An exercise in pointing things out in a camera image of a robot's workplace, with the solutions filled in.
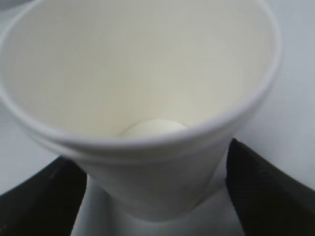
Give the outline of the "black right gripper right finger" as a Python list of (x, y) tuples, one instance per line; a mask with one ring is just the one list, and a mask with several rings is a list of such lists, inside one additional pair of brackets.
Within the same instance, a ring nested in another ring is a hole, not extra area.
[(233, 139), (225, 183), (247, 236), (313, 236), (315, 192)]

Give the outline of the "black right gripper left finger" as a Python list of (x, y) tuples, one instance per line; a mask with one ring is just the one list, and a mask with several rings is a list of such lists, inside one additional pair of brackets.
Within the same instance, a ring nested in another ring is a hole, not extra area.
[(57, 158), (0, 196), (2, 236), (69, 236), (86, 192), (87, 174)]

